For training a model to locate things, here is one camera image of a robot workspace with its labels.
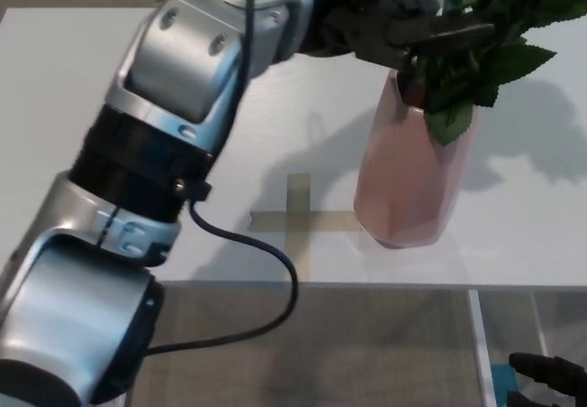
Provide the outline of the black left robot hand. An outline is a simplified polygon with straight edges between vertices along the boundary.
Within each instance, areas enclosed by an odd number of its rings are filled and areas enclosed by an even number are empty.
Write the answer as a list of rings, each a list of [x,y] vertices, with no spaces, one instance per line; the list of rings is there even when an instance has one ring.
[[[397,71],[405,104],[426,108],[429,84],[416,66],[487,43],[494,25],[475,14],[440,14],[438,0],[314,0],[299,53],[356,58]]]

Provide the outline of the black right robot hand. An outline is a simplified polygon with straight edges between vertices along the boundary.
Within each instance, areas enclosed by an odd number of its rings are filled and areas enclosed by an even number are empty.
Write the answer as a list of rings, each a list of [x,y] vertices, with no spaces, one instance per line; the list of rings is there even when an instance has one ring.
[[[562,357],[515,352],[509,365],[534,382],[574,399],[576,406],[586,405],[586,369]]]

